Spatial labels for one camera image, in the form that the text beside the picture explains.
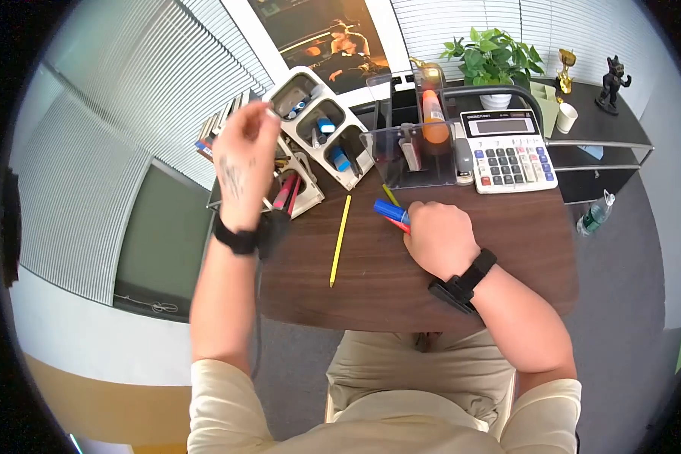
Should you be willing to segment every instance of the potted plant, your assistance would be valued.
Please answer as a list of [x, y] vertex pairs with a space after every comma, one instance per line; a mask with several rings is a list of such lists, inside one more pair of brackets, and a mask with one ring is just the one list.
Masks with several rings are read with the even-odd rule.
[[[531, 72], [543, 74], [537, 63], [542, 58], [535, 46], [518, 43], [499, 28], [477, 31], [472, 27], [469, 44], [463, 38], [444, 43], [446, 48], [440, 57], [446, 61], [457, 57], [462, 62], [459, 69], [464, 73], [464, 85], [515, 84], [529, 89]], [[512, 95], [484, 95], [479, 97], [486, 110], [506, 109]]]

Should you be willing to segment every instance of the floor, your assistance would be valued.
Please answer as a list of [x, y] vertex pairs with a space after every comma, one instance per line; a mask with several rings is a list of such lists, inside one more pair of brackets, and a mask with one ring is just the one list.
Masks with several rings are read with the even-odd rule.
[[[571, 207], [571, 231], [580, 207]], [[580, 299], [564, 321], [572, 337], [582, 413], [581, 452], [634, 452], [669, 400], [681, 329], [664, 330], [661, 250], [641, 179], [617, 194], [610, 219], [577, 235]], [[255, 386], [270, 430], [285, 440], [322, 422], [325, 370], [342, 332], [262, 322]]]

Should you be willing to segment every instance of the wrist mount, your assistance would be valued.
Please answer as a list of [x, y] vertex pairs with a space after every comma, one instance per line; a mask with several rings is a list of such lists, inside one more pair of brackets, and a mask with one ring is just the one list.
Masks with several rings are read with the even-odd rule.
[[214, 217], [214, 238], [226, 244], [238, 256], [247, 256], [258, 251], [260, 260], [271, 256], [275, 246], [288, 233], [291, 215], [286, 211], [271, 210], [260, 215], [260, 221], [254, 232], [240, 230], [231, 232], [222, 222], [219, 213]]
[[446, 282], [435, 277], [429, 283], [429, 293], [465, 314], [478, 314], [471, 303], [474, 287], [490, 272], [495, 263], [497, 257], [489, 249], [482, 249], [462, 276], [452, 276]]

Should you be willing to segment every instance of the black figurine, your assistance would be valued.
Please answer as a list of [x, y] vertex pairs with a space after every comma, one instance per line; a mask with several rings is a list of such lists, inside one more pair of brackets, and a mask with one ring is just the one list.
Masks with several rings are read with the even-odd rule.
[[618, 108], [615, 105], [618, 101], [618, 89], [620, 86], [630, 86], [630, 76], [625, 82], [621, 80], [621, 77], [623, 77], [623, 64], [618, 61], [618, 56], [616, 55], [614, 59], [608, 57], [608, 74], [603, 76], [603, 89], [595, 98], [595, 104], [607, 114], [618, 115]]

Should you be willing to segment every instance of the hand tattoo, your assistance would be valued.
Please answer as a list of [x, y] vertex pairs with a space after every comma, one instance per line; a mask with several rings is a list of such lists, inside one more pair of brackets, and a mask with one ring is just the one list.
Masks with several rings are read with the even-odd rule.
[[243, 194], [242, 170], [237, 166], [227, 164], [227, 157], [222, 156], [217, 163], [219, 168], [219, 178], [223, 186], [229, 189], [232, 196], [239, 198]]

